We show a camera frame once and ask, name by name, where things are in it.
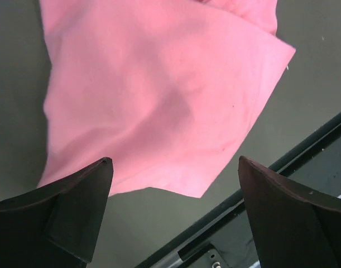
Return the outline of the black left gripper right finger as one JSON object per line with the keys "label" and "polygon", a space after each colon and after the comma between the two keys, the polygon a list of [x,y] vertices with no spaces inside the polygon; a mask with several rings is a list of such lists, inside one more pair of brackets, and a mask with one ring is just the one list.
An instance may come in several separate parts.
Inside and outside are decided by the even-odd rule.
{"label": "black left gripper right finger", "polygon": [[244,156],[238,176],[261,267],[341,267],[341,199]]}

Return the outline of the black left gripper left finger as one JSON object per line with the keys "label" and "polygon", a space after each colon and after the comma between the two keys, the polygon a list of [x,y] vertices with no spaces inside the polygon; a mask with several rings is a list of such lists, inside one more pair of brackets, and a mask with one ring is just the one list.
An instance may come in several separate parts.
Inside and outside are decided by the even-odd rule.
{"label": "black left gripper left finger", "polygon": [[86,267],[111,189],[104,157],[28,193],[0,201],[0,267]]}

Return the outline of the pink t-shirt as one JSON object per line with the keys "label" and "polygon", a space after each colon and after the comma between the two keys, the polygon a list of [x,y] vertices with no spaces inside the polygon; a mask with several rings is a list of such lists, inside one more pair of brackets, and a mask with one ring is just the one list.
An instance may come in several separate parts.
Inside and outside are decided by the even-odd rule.
{"label": "pink t-shirt", "polygon": [[51,71],[39,186],[109,157],[110,195],[199,198],[230,162],[295,49],[276,1],[41,1]]}

